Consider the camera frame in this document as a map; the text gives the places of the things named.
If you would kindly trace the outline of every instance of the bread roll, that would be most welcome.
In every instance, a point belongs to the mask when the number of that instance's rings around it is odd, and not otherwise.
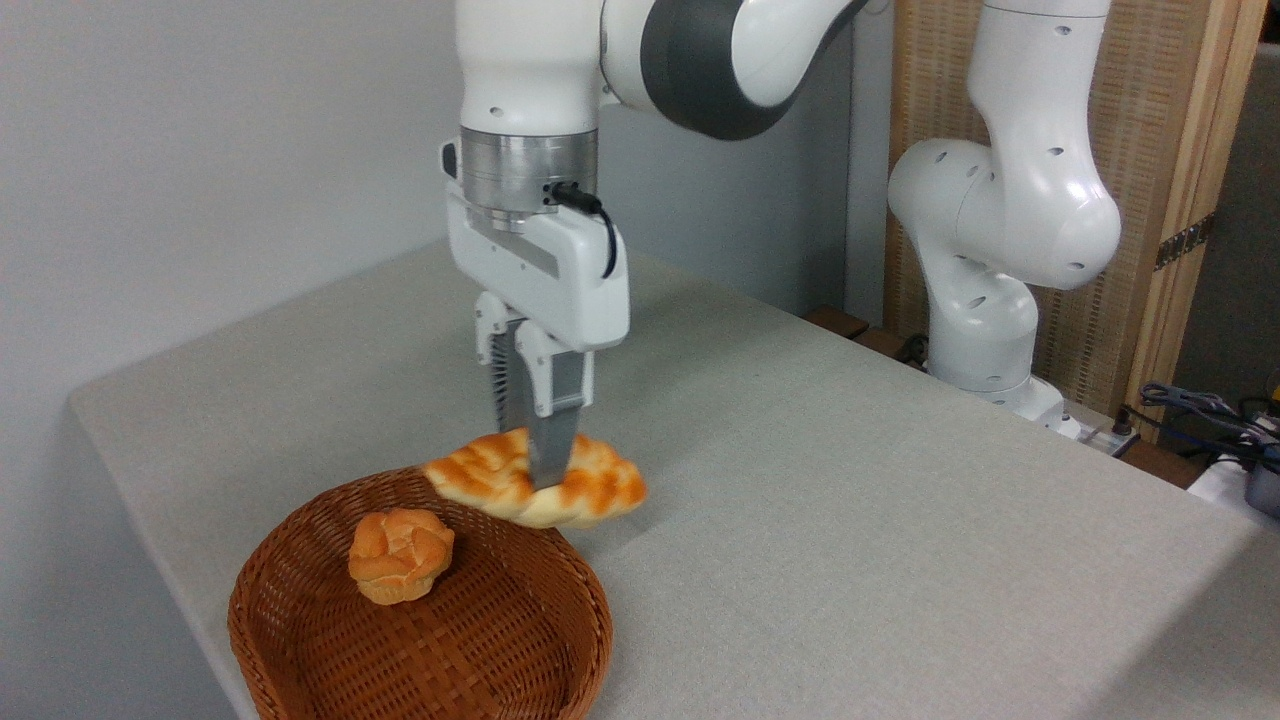
[[[430,510],[370,512],[356,525],[347,571],[378,605],[417,600],[453,561],[453,530]]]
[[[443,497],[530,528],[593,528],[635,510],[648,493],[634,462],[581,434],[564,479],[535,492],[525,428],[476,438],[422,470]]]

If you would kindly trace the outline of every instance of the table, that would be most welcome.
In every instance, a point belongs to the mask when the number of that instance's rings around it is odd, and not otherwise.
[[[636,512],[566,533],[616,621],[593,717],[1275,717],[1280,537],[644,258],[582,430]],[[492,432],[431,246],[72,397],[238,712],[241,564],[291,510]]]

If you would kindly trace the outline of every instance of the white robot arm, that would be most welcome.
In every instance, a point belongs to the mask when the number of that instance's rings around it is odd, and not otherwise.
[[[594,352],[628,329],[626,246],[595,197],[599,109],[625,104],[741,140],[790,108],[865,0],[457,0],[465,96],[442,149],[449,245],[485,291],[481,364],[499,429],[529,427],[558,483]]]
[[[1078,288],[1119,245],[1087,119],[1108,8],[986,0],[969,94],[992,146],[919,142],[888,186],[928,287],[929,373],[1071,437],[1061,393],[1030,374],[1038,311],[1024,282]]]

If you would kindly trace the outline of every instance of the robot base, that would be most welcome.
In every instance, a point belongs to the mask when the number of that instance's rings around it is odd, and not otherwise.
[[[1080,423],[1066,414],[1062,393],[1034,375],[1010,389],[973,395],[1071,439],[1080,437]]]

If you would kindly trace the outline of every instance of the woven basket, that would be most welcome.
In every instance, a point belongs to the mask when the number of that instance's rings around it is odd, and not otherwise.
[[[347,574],[356,523],[425,507],[453,564],[412,602],[374,605]],[[442,498],[416,468],[321,493],[244,564],[232,650],[262,717],[584,717],[613,643],[604,591],[556,530]]]

